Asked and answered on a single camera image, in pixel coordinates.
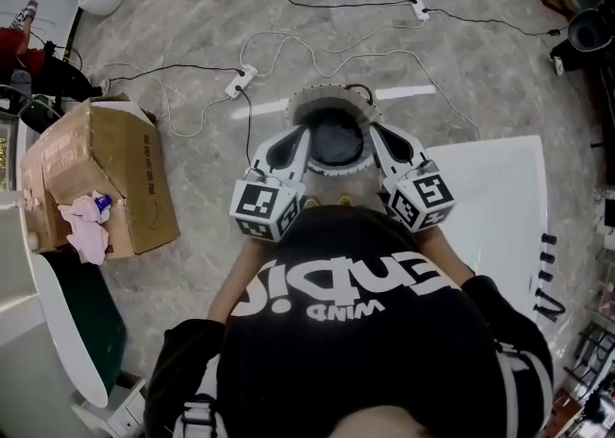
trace red object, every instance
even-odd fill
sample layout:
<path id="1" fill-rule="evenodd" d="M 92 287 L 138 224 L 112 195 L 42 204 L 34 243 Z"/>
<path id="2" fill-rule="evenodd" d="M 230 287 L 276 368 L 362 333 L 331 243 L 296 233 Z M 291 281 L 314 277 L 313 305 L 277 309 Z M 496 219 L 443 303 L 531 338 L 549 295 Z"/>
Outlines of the red object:
<path id="1" fill-rule="evenodd" d="M 31 76 L 36 76 L 45 64 L 45 51 L 28 49 L 18 56 L 16 52 L 22 39 L 22 30 L 0 28 L 0 70 L 25 69 Z"/>

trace hand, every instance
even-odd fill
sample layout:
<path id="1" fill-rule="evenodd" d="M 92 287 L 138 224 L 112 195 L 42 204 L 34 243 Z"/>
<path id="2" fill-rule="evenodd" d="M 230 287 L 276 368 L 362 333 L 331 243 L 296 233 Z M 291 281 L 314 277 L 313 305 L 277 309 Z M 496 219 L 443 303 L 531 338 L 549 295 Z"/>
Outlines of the hand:
<path id="1" fill-rule="evenodd" d="M 38 9 L 37 1 L 35 0 L 28 1 L 28 6 L 24 10 L 24 12 L 26 13 L 26 18 L 30 16 L 34 20 L 35 16 L 37 15 L 37 9 Z"/>

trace cardboard box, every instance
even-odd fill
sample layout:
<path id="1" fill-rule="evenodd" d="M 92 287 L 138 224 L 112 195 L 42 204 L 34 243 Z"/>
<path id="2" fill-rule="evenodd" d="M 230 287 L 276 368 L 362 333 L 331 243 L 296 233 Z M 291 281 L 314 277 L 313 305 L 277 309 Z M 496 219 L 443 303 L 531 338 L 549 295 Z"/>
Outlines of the cardboard box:
<path id="1" fill-rule="evenodd" d="M 21 160 L 21 185 L 25 198 L 24 212 L 28 231 L 38 235 L 37 252 L 52 252 L 68 243 L 70 225 L 62 219 L 58 203 L 45 189 L 40 159 L 40 142 L 37 141 Z"/>
<path id="2" fill-rule="evenodd" d="M 39 143 L 33 159 L 41 161 L 44 187 L 58 204 L 93 190 L 111 197 L 103 224 L 110 234 L 107 258 L 141 254 L 179 236 L 158 131 L 135 103 L 86 100 Z"/>

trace electrical cable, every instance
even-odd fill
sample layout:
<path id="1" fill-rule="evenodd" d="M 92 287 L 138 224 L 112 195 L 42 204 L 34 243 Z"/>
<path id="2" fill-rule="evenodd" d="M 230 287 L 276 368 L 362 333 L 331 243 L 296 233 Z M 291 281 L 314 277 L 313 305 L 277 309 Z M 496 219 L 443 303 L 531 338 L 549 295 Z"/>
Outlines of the electrical cable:
<path id="1" fill-rule="evenodd" d="M 71 61 L 69 58 L 64 58 L 64 59 L 72 62 L 73 64 L 75 63 L 75 61 Z M 84 67 L 96 68 L 96 67 L 105 67 L 105 66 L 108 66 L 108 65 L 126 65 L 126 66 L 129 66 L 132 69 L 134 69 L 135 71 L 139 71 L 141 73 L 141 75 L 145 75 L 145 74 L 149 75 L 150 78 L 152 78 L 153 80 L 156 80 L 160 84 L 160 88 L 162 89 L 162 94 L 164 96 L 162 109 L 166 113 L 167 118 L 169 119 L 169 129 L 171 130 L 171 133 L 176 135 L 176 136 L 178 136 L 178 137 L 194 137 L 195 135 L 200 133 L 203 130 L 203 126 L 205 124 L 205 111 L 209 107 L 214 105 L 214 104 L 225 102 L 225 101 L 231 99 L 230 96 L 227 96 L 226 98 L 221 98 L 220 100 L 214 100 L 213 102 L 209 102 L 201 110 L 201 126 L 199 127 L 199 130 L 196 133 L 193 133 L 193 134 L 181 134 L 181 133 L 179 133 L 179 132 L 177 132 L 175 130 L 175 127 L 173 127 L 173 116 L 171 114 L 171 103 L 169 101 L 169 95 L 168 95 L 168 93 L 166 91 L 166 86 L 164 86 L 164 83 L 159 78 L 157 78 L 156 76 L 152 76 L 150 74 L 153 71 L 145 71 L 144 69 L 140 69 L 139 67 L 136 67 L 136 66 L 134 66 L 134 65 L 132 65 L 132 64 L 130 64 L 128 62 L 107 62 L 105 64 L 100 64 L 100 65 L 87 65 L 87 64 L 84 64 Z"/>
<path id="2" fill-rule="evenodd" d="M 358 8 L 361 6 L 394 6 L 399 4 L 408 4 L 408 0 L 402 1 L 388 1 L 382 3 L 352 3 L 352 4 L 307 4 L 307 3 L 298 3 L 297 1 L 287 0 L 290 4 L 295 6 L 301 6 L 303 8 L 325 8 L 325 9 L 333 9 L 333 8 Z"/>
<path id="3" fill-rule="evenodd" d="M 131 80 L 135 80 L 136 78 L 140 78 L 141 76 L 146 76 L 148 74 L 154 73 L 156 71 L 162 71 L 162 69 L 168 69 L 170 67 L 193 67 L 195 69 L 205 69 L 207 71 L 236 71 L 239 76 L 243 76 L 245 74 L 243 70 L 236 69 L 234 67 L 207 67 L 207 66 L 198 65 L 198 64 L 169 64 L 169 65 L 165 65 L 162 67 L 157 67 L 156 69 L 152 69 L 150 71 L 142 72 L 135 76 L 110 78 L 110 81 L 111 82 L 118 81 L 118 80 L 131 81 Z"/>
<path id="4" fill-rule="evenodd" d="M 62 47 L 62 46 L 60 46 L 60 45 L 56 45 L 56 48 L 57 48 L 57 49 L 64 49 L 64 50 L 67 50 L 69 53 L 70 53 L 70 52 L 74 52 L 74 53 L 77 55 L 77 57 L 79 58 L 79 70 L 80 70 L 80 71 L 81 71 L 81 70 L 83 70 L 83 68 L 84 68 L 84 59 L 81 57 L 81 54 L 79 53 L 79 51 L 78 51 L 77 49 L 75 49 L 74 47 L 71 47 L 71 48 L 69 49 L 68 47 Z M 68 61 L 70 61 L 70 59 L 69 59 L 69 58 L 62 58 L 62 60 L 68 60 Z"/>
<path id="5" fill-rule="evenodd" d="M 503 21 L 501 19 L 494 19 L 494 18 L 489 18 L 489 19 L 470 19 L 470 18 L 464 18 L 462 16 L 457 16 L 456 14 L 451 14 L 449 12 L 447 12 L 446 10 L 441 10 L 439 8 L 424 8 L 423 12 L 442 12 L 444 14 L 446 14 L 447 16 L 449 16 L 450 18 L 454 18 L 454 19 L 458 19 L 460 21 L 467 21 L 469 23 L 500 23 L 502 25 L 506 25 L 514 30 L 517 30 L 518 32 L 521 32 L 523 35 L 527 36 L 527 37 L 541 37 L 541 36 L 545 36 L 545 35 L 549 35 L 551 37 L 557 37 L 559 35 L 561 35 L 561 33 L 566 30 L 566 28 L 568 28 L 568 25 L 566 25 L 563 28 L 556 28 L 553 30 L 549 30 L 548 32 L 540 32 L 540 33 L 529 33 L 526 32 L 525 30 L 522 30 L 519 27 L 516 27 L 514 25 L 511 25 L 510 23 L 508 23 L 507 21 Z"/>
<path id="6" fill-rule="evenodd" d="M 421 28 L 423 25 L 417 26 L 417 27 L 405 27 L 405 26 L 393 26 L 392 28 Z M 373 34 L 379 32 L 380 30 L 384 29 L 384 28 L 391 28 L 389 26 L 387 27 L 381 27 L 378 30 L 375 30 L 374 32 L 372 32 L 371 34 L 369 34 L 368 36 L 365 36 L 364 38 L 362 38 L 359 42 L 354 43 L 353 45 L 342 49 L 340 51 L 332 51 L 329 49 L 325 49 L 313 42 L 309 42 L 306 40 L 302 40 L 301 38 L 294 36 L 292 34 L 289 34 L 288 32 L 257 32 L 251 36 L 248 37 L 248 39 L 246 40 L 246 42 L 244 43 L 243 48 L 241 49 L 241 53 L 239 54 L 239 59 L 241 64 L 243 65 L 243 53 L 245 51 L 246 45 L 248 44 L 248 42 L 255 36 L 257 35 L 261 35 L 261 34 L 276 34 L 276 35 L 286 35 L 286 38 L 282 41 L 282 43 L 280 44 L 280 48 L 278 49 L 278 52 L 276 53 L 276 56 L 273 60 L 273 63 L 271 64 L 271 69 L 269 71 L 267 71 L 266 73 L 257 73 L 257 76 L 261 76 L 261 77 L 267 77 L 270 76 L 273 73 L 273 70 L 276 66 L 276 60 L 278 59 L 278 57 L 280 56 L 280 52 L 282 51 L 282 47 L 284 45 L 285 42 L 287 42 L 288 40 L 297 40 L 299 42 L 301 42 L 304 46 L 307 47 L 307 49 L 309 50 L 309 52 L 311 53 L 311 57 L 312 57 L 312 61 L 314 63 L 314 67 L 316 68 L 316 71 L 318 71 L 318 73 L 323 77 L 323 78 L 331 78 L 332 76 L 334 76 L 342 67 L 344 67 L 349 61 L 351 61 L 352 59 L 355 58 L 363 58 L 363 57 L 385 57 L 385 56 L 390 56 L 391 54 L 410 54 L 413 58 L 416 59 L 416 61 L 419 63 L 419 65 L 421 66 L 421 69 L 423 69 L 423 71 L 425 72 L 425 74 L 427 74 L 428 78 L 430 78 L 430 81 L 433 83 L 433 85 L 437 88 L 437 90 L 442 94 L 442 96 L 444 97 L 444 99 L 447 101 L 447 103 L 449 104 L 449 106 L 451 107 L 451 109 L 457 113 L 459 116 L 461 116 L 465 121 L 467 121 L 476 131 L 477 131 L 477 135 L 479 137 L 479 139 L 482 139 L 482 134 L 480 133 L 480 128 L 479 126 L 465 113 L 463 113 L 461 110 L 459 110 L 451 101 L 451 99 L 449 98 L 449 96 L 444 92 L 444 90 L 440 87 L 440 85 L 436 82 L 436 80 L 433 78 L 433 76 L 431 75 L 431 73 L 429 72 L 429 70 L 427 69 L 427 67 L 425 65 L 423 65 L 423 63 L 421 62 L 421 60 L 419 59 L 419 57 L 412 51 L 409 50 L 403 50 L 403 49 L 397 49 L 397 50 L 391 50 L 389 52 L 384 52 L 384 53 L 364 53 L 364 54 L 353 54 L 351 56 L 349 56 L 348 58 L 346 58 L 341 64 L 339 64 L 337 66 L 337 68 L 331 73 L 331 74 L 325 74 L 320 67 L 318 67 L 318 64 L 316 63 L 316 57 L 314 54 L 313 49 L 310 47 L 310 45 L 317 47 L 319 49 L 324 50 L 325 52 L 329 52 L 331 54 L 341 54 L 343 52 L 346 52 L 349 49 L 352 49 L 353 47 L 355 47 L 357 44 L 361 43 L 363 40 L 365 40 L 368 37 L 371 37 Z"/>
<path id="7" fill-rule="evenodd" d="M 386 1 L 381 3 L 353 3 L 353 4 L 306 4 L 306 3 L 298 3 L 293 0 L 288 0 L 288 2 L 295 6 L 301 6 L 303 8 L 359 8 L 361 6 L 394 6 L 398 4 L 409 4 L 408 0 L 403 1 Z"/>
<path id="8" fill-rule="evenodd" d="M 18 13 L 18 12 L 0 12 L 0 14 L 10 14 L 10 15 L 12 15 L 12 16 L 17 16 L 19 13 Z M 48 20 L 48 19 L 45 19 L 45 18 L 40 18 L 40 17 L 38 17 L 38 16 L 37 16 L 37 17 L 35 17 L 35 19 L 33 20 L 33 23 L 34 23 L 35 21 L 44 21 L 44 22 L 46 22 L 46 23 L 49 23 L 50 25 L 56 25 L 53 21 Z M 39 30 L 43 30 L 42 28 L 35 27 L 35 26 L 33 26 L 32 28 L 37 28 L 37 29 L 39 29 Z"/>
<path id="9" fill-rule="evenodd" d="M 381 2 L 381 3 L 353 3 L 353 4 L 337 4 L 337 5 L 326 5 L 326 4 L 322 4 L 322 5 L 313 5 L 313 4 L 307 4 L 307 3 L 298 3 L 296 1 L 293 0 L 287 0 L 290 4 L 295 5 L 295 6 L 301 6 L 304 8 L 328 8 L 328 9 L 332 9 L 332 8 L 358 8 L 361 6 L 394 6 L 394 5 L 400 5 L 400 4 L 406 4 L 406 3 L 411 3 L 410 0 L 403 0 L 403 1 L 388 1 L 388 2 Z M 501 23 L 503 25 L 506 25 L 514 30 L 517 30 L 519 32 L 521 32 L 523 35 L 528 36 L 528 37 L 541 37 L 541 36 L 545 36 L 545 35 L 549 35 L 551 37 L 557 37 L 559 35 L 561 35 L 561 32 L 563 32 L 568 25 L 566 25 L 563 28 L 560 29 L 553 29 L 553 30 L 549 30 L 548 32 L 544 32 L 544 33 L 537 33 L 537 34 L 533 34 L 533 33 L 529 33 L 526 32 L 525 30 L 522 30 L 519 27 L 516 27 L 510 23 L 508 23 L 507 21 L 503 21 L 500 19 L 469 19 L 469 18 L 463 18 L 461 16 L 457 16 L 455 14 L 450 14 L 449 12 L 445 11 L 445 10 L 441 10 L 438 8 L 434 8 L 434 9 L 429 9 L 429 8 L 424 8 L 423 12 L 443 12 L 444 14 L 450 16 L 451 18 L 455 18 L 461 21 L 468 21 L 471 23 Z"/>
<path id="10" fill-rule="evenodd" d="M 38 105 L 43 105 L 44 107 L 46 107 L 48 110 L 51 110 L 52 113 L 54 113 L 57 117 L 62 118 L 62 116 L 58 113 L 57 110 L 55 110 L 54 108 L 48 106 L 46 103 L 41 102 L 40 100 L 36 100 L 36 98 L 39 95 L 42 95 L 42 93 L 35 93 L 34 95 L 29 95 L 28 93 L 25 93 L 24 91 L 21 91 L 20 89 L 15 88 L 14 86 L 11 85 L 0 85 L 0 88 L 8 88 L 8 89 L 12 89 L 13 91 L 15 91 L 16 93 L 19 93 L 21 96 L 26 97 L 28 100 L 30 100 L 31 102 L 34 102 Z M 12 113 L 7 113 L 5 111 L 2 111 L 1 113 L 8 115 L 9 117 L 12 118 L 19 118 L 21 117 L 21 114 L 25 111 L 26 109 L 22 109 L 17 115 L 13 115 Z"/>
<path id="11" fill-rule="evenodd" d="M 192 134 L 180 134 L 173 127 L 173 121 L 171 120 L 171 107 L 170 107 L 170 105 L 168 103 L 168 96 L 167 96 L 167 108 L 169 109 L 169 112 L 168 112 L 169 128 L 171 129 L 171 133 L 173 133 L 174 135 L 176 135 L 178 137 L 194 137 L 195 135 L 199 134 L 203 130 L 203 126 L 205 125 L 205 110 L 207 110 L 212 105 L 219 104 L 219 103 L 222 103 L 222 102 L 226 102 L 227 100 L 231 100 L 231 97 L 227 96 L 225 98 L 221 98 L 220 100 L 214 100 L 213 102 L 209 102 L 201 110 L 201 125 L 199 126 L 199 130 L 196 133 L 192 133 Z"/>
<path id="12" fill-rule="evenodd" d="M 310 45 L 313 47 L 316 47 L 317 49 L 322 50 L 323 52 L 327 52 L 328 54 L 335 54 L 335 55 L 339 55 L 339 54 L 343 54 L 344 52 L 349 51 L 350 49 L 356 47 L 357 45 L 359 45 L 362 41 L 366 40 L 367 38 L 375 35 L 376 33 L 378 33 L 381 30 L 384 30 L 385 28 L 401 28 L 401 29 L 405 29 L 405 30 L 418 30 L 420 28 L 423 28 L 423 26 L 425 25 L 425 21 L 423 23 L 421 23 L 420 25 L 417 26 L 413 26 L 413 27 L 408 27 L 406 25 L 386 25 L 384 27 L 380 27 L 378 28 L 378 30 L 374 30 L 373 32 L 371 32 L 370 34 L 364 36 L 363 38 L 361 38 L 359 41 L 353 43 L 352 45 L 349 45 L 346 48 L 340 49 L 340 50 L 331 50 L 331 49 L 327 49 L 325 47 L 322 47 L 321 45 L 318 45 L 316 43 L 310 42 L 308 40 L 303 40 L 297 36 L 294 36 L 292 34 L 290 34 L 289 32 L 284 32 L 284 31 L 263 31 L 263 32 L 256 32 L 255 34 L 250 35 L 247 40 L 245 41 L 245 43 L 243 44 L 243 47 L 241 47 L 241 52 L 239 53 L 239 63 L 241 64 L 242 67 L 245 67 L 245 63 L 243 61 L 243 53 L 246 50 L 246 46 L 248 45 L 248 43 L 250 42 L 250 40 L 258 35 L 286 35 L 286 38 L 282 41 L 282 43 L 280 44 L 280 48 L 278 49 L 278 52 L 276 53 L 275 58 L 273 59 L 273 63 L 271 64 L 271 69 L 269 69 L 269 71 L 267 71 L 266 73 L 257 73 L 257 76 L 260 76 L 262 78 L 266 78 L 268 76 L 271 76 L 271 74 L 273 73 L 275 67 L 276 67 L 276 61 L 278 60 L 278 57 L 280 56 L 280 52 L 282 51 L 282 47 L 283 45 L 288 41 L 288 40 L 297 40 L 298 42 L 304 44 L 307 49 L 309 50 L 309 52 L 311 53 L 311 59 L 314 63 L 314 67 L 316 68 L 316 71 L 318 71 L 318 73 L 323 77 L 323 78 L 330 78 L 331 76 L 333 76 L 337 71 L 339 71 L 339 69 L 341 69 L 341 67 L 345 64 L 345 61 L 337 68 L 333 71 L 333 73 L 327 75 L 325 73 L 322 72 L 322 70 L 320 69 L 320 67 L 318 67 L 318 64 L 316 63 L 316 57 L 314 54 L 314 51 L 311 49 L 311 47 L 309 47 Z"/>
<path id="13" fill-rule="evenodd" d="M 246 137 L 246 159 L 248 159 L 248 166 L 252 166 L 252 162 L 250 161 L 250 133 L 252 132 L 252 102 L 246 92 L 241 88 L 241 86 L 237 85 L 235 87 L 237 91 L 241 91 L 241 94 L 248 101 L 248 135 Z"/>
<path id="14" fill-rule="evenodd" d="M 44 40 L 43 40 L 40 36 L 38 36 L 37 34 L 35 34 L 34 32 L 32 32 L 32 31 L 31 31 L 31 32 L 30 32 L 30 35 L 34 35 L 36 38 L 38 38 L 38 39 L 40 40 L 40 43 L 42 43 L 43 45 L 45 44 Z"/>

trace white cable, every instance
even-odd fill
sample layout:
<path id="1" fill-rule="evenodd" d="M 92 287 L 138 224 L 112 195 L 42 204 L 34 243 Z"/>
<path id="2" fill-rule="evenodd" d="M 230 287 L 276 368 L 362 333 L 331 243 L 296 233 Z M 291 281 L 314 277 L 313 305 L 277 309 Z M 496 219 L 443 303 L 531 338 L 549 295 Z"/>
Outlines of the white cable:
<path id="1" fill-rule="evenodd" d="M 11 85 L 0 85 L 0 88 L 8 88 L 8 89 L 12 89 L 13 91 L 15 91 L 16 93 L 19 93 L 21 96 L 25 96 L 28 100 L 30 100 L 33 103 L 36 103 L 38 105 L 42 105 L 43 107 L 46 107 L 48 110 L 50 110 L 54 115 L 56 115 L 58 118 L 62 118 L 62 116 L 52 107 L 50 107 L 49 105 L 47 105 L 45 102 L 42 102 L 40 100 L 37 100 L 36 98 L 38 96 L 44 96 L 45 98 L 47 97 L 47 95 L 43 95 L 42 93 L 35 93 L 34 95 L 29 95 L 28 93 L 25 93 L 24 91 L 21 91 L 20 89 L 17 89 L 14 86 Z M 14 117 L 14 118 L 19 118 L 21 117 L 21 114 L 26 111 L 27 107 L 24 107 L 22 110 L 19 111 L 19 113 L 17 113 L 16 115 L 13 115 L 12 113 L 7 113 L 5 111 L 3 111 L 2 113 L 5 115 L 8 115 L 10 117 Z"/>
<path id="2" fill-rule="evenodd" d="M 425 67 L 425 65 L 423 65 L 423 63 L 421 62 L 421 60 L 419 59 L 419 57 L 414 53 L 411 52 L 409 50 L 402 50 L 402 49 L 397 49 L 397 50 L 392 50 L 389 52 L 385 52 L 385 53 L 365 53 L 365 54 L 354 54 L 350 57 L 348 57 L 347 59 L 345 59 L 341 64 L 339 64 L 339 66 L 337 66 L 337 68 L 331 73 L 331 74 L 325 74 L 320 67 L 318 66 L 318 64 L 316 63 L 316 56 L 314 54 L 313 49 L 310 47 L 316 47 L 324 52 L 327 52 L 328 54 L 342 54 L 354 47 L 356 47 L 357 45 L 359 45 L 362 41 L 366 40 L 367 38 L 371 37 L 372 35 L 376 34 L 377 32 L 379 32 L 380 30 L 384 30 L 385 28 L 401 28 L 401 29 L 414 29 L 414 30 L 418 30 L 419 28 L 422 28 L 425 25 L 425 22 L 423 22 L 421 25 L 415 26 L 415 27 L 407 27 L 404 25 L 387 25 L 384 27 L 380 27 L 378 28 L 378 30 L 374 30 L 373 32 L 371 32 L 370 34 L 368 34 L 367 36 L 364 36 L 361 40 L 353 43 L 352 45 L 341 49 L 341 50 L 330 50 L 327 49 L 325 47 L 321 47 L 320 45 L 317 45 L 313 42 L 307 41 L 307 40 L 303 40 L 297 36 L 294 36 L 288 32 L 281 32 L 281 31 L 263 31 L 263 32 L 256 32 L 255 34 L 251 35 L 248 37 L 248 39 L 245 41 L 245 43 L 243 44 L 243 47 L 241 48 L 241 52 L 239 53 L 239 62 L 241 63 L 241 66 L 245 66 L 245 63 L 243 62 L 243 53 L 245 52 L 246 46 L 248 45 L 248 42 L 250 42 L 250 40 L 258 35 L 285 35 L 286 38 L 282 41 L 282 43 L 280 44 L 280 47 L 278 48 L 278 52 L 276 53 L 276 56 L 273 59 L 273 63 L 271 64 L 271 69 L 269 71 L 267 71 L 266 73 L 257 73 L 257 76 L 261 76 L 262 78 L 267 78 L 268 76 L 270 76 L 275 67 L 276 67 L 276 61 L 278 60 L 278 57 L 280 56 L 280 52 L 282 51 L 283 45 L 288 41 L 288 40 L 297 40 L 298 42 L 302 43 L 304 46 L 307 47 L 307 49 L 309 50 L 309 52 L 311 53 L 311 59 L 312 62 L 314 64 L 314 67 L 316 69 L 316 71 L 318 71 L 318 74 L 320 74 L 323 78 L 331 78 L 332 76 L 334 76 L 342 67 L 344 67 L 344 65 L 346 65 L 346 63 L 354 58 L 363 58 L 363 57 L 384 57 L 384 56 L 390 56 L 391 54 L 397 54 L 397 53 L 401 53 L 401 54 L 410 54 L 411 56 L 413 56 L 416 61 L 419 63 L 419 65 L 421 66 L 421 69 L 423 69 L 423 71 L 425 71 L 425 74 L 428 75 L 428 77 L 430 78 L 430 81 L 433 83 L 433 85 L 438 89 L 438 91 L 442 94 L 442 96 L 444 97 L 444 99 L 447 101 L 447 103 L 449 104 L 449 106 L 451 107 L 451 109 L 453 109 L 453 111 L 455 113 L 457 113 L 459 116 L 461 116 L 463 119 L 465 119 L 474 129 L 476 129 L 477 134 L 479 136 L 479 139 L 482 139 L 482 134 L 480 133 L 480 129 L 479 126 L 477 126 L 477 124 L 470 118 L 468 117 L 465 113 L 463 113 L 461 110 L 459 110 L 457 107 L 455 107 L 455 105 L 453 104 L 453 102 L 451 101 L 451 99 L 448 97 L 448 95 L 442 90 L 442 88 L 440 87 L 440 85 L 435 81 L 435 79 L 433 78 L 433 76 L 431 75 L 431 73 L 428 71 L 427 67 Z"/>
<path id="3" fill-rule="evenodd" d="M 171 133 L 179 137 L 194 137 L 195 135 L 197 135 L 203 130 L 203 125 L 205 124 L 205 110 L 207 110 L 209 107 L 211 107 L 214 104 L 226 102 L 227 100 L 231 100 L 231 97 L 227 96 L 226 98 L 221 98 L 220 100 L 214 100 L 213 102 L 209 102 L 207 105 L 205 105 L 203 109 L 201 110 L 201 126 L 199 127 L 199 130 L 193 134 L 180 134 L 177 131 L 175 131 L 175 129 L 173 129 L 173 123 L 171 122 L 171 113 L 169 112 L 169 127 L 171 128 Z"/>
<path id="4" fill-rule="evenodd" d="M 73 61 L 73 60 L 71 60 L 71 59 L 69 59 L 69 58 L 63 58 L 63 59 L 64 59 L 64 60 L 66 60 L 66 61 L 72 62 L 72 63 L 73 63 L 73 65 L 78 64 L 78 62 Z M 108 66 L 108 65 L 127 65 L 127 66 L 131 67 L 132 69 L 134 69 L 135 71 L 138 71 L 139 73 L 145 73 L 145 72 L 147 72 L 147 71 L 145 71 L 144 69 L 140 69 L 140 68 L 138 68 L 138 67 L 136 67 L 136 66 L 134 66 L 134 65 L 132 65 L 132 64 L 130 64 L 130 63 L 128 63 L 128 62 L 107 62 L 106 64 L 101 64 L 101 65 L 100 65 L 100 67 L 105 67 L 105 66 Z M 95 66 L 95 65 L 85 65 L 85 64 L 84 64 L 84 67 L 93 68 L 93 67 L 99 67 L 99 66 Z M 203 130 L 203 126 L 205 125 L 205 110 L 207 110 L 209 107 L 211 107 L 211 106 L 212 106 L 212 105 L 214 105 L 214 104 L 219 104 L 219 103 L 221 103 L 221 102 L 226 102 L 227 100 L 230 100 L 230 99 L 231 99 L 231 97 L 230 97 L 230 96 L 227 96 L 226 98 L 221 98 L 220 100 L 214 100 L 213 102 L 209 102 L 209 103 L 208 103 L 207 105 L 205 105 L 205 106 L 203 107 L 203 109 L 201 110 L 201 126 L 199 127 L 199 130 L 198 130 L 196 133 L 193 133 L 193 134 L 181 134 L 181 133 L 178 133 L 178 132 L 175 130 L 175 128 L 173 127 L 173 117 L 172 117 L 172 115 L 171 115 L 171 103 L 170 103 L 170 101 L 169 101 L 169 95 L 168 95 L 168 93 L 166 92 L 166 86 L 165 86 L 165 85 L 164 85 L 164 83 L 163 83 L 163 82 L 162 82 L 159 78 L 157 78 L 156 76 L 152 76 L 152 75 L 149 75 L 149 74 L 148 74 L 147 76 L 149 76 L 149 77 L 150 77 L 150 78 L 152 78 L 153 80 L 156 80 L 157 82 L 159 82 L 160 87 L 162 88 L 162 93 L 164 94 L 164 101 L 165 101 L 165 103 L 166 103 L 166 116 L 167 116 L 167 117 L 168 117 L 168 119 L 169 119 L 169 129 L 171 130 L 171 133 L 172 133 L 172 134 L 174 134 L 174 135 L 176 135 L 176 136 L 178 136 L 178 137 L 194 137 L 195 135 L 199 134 L 199 133 Z"/>
<path id="5" fill-rule="evenodd" d="M 318 67 L 318 64 L 316 63 L 316 58 L 314 57 L 314 51 L 311 50 L 311 47 L 309 47 L 310 45 L 312 45 L 313 47 L 316 47 L 317 49 L 322 50 L 323 52 L 327 52 L 328 54 L 343 54 L 344 52 L 349 51 L 350 49 L 356 47 L 357 45 L 359 45 L 362 41 L 367 40 L 367 38 L 377 34 L 379 31 L 384 30 L 385 28 L 403 28 L 406 30 L 418 30 L 420 28 L 423 28 L 425 26 L 425 21 L 423 21 L 420 25 L 417 25 L 415 27 L 407 27 L 406 25 L 386 25 L 384 27 L 380 27 L 378 28 L 378 30 L 374 30 L 373 32 L 371 32 L 370 34 L 364 36 L 361 40 L 356 41 L 355 43 L 353 43 L 352 45 L 349 45 L 348 47 L 346 47 L 345 49 L 340 49 L 340 50 L 331 50 L 331 49 L 327 49 L 325 47 L 322 47 L 316 43 L 310 42 L 308 40 L 302 40 L 301 38 L 299 38 L 298 36 L 294 36 L 293 34 L 290 34 L 289 32 L 282 32 L 282 31 L 265 31 L 265 32 L 256 32 L 253 35 L 250 35 L 248 37 L 248 39 L 245 41 L 245 43 L 243 44 L 243 47 L 241 47 L 241 52 L 239 54 L 239 63 L 241 64 L 241 66 L 245 66 L 244 62 L 243 62 L 243 53 L 246 50 L 246 46 L 248 45 L 248 43 L 250 42 L 250 40 L 254 37 L 256 37 L 257 35 L 286 35 L 286 38 L 282 41 L 282 43 L 280 44 L 280 48 L 278 49 L 278 53 L 276 54 L 276 57 L 273 59 L 273 64 L 271 64 L 271 69 L 269 71 L 267 71 L 265 74 L 257 74 L 257 76 L 261 76 L 263 78 L 266 78 L 267 76 L 270 76 L 271 73 L 273 73 L 273 70 L 276 67 L 276 61 L 278 60 L 278 56 L 280 55 L 280 52 L 282 51 L 282 47 L 284 45 L 284 43 L 287 40 L 290 39 L 294 39 L 297 40 L 301 43 L 303 43 L 309 50 L 309 52 L 311 52 L 311 57 L 312 60 L 314 61 L 314 66 L 316 67 L 316 70 L 320 73 L 321 76 L 323 76 L 324 78 L 330 78 L 333 74 L 335 74 L 335 72 L 337 72 L 339 69 L 336 69 L 330 76 L 326 76 L 322 73 L 322 71 L 320 70 L 320 68 Z"/>

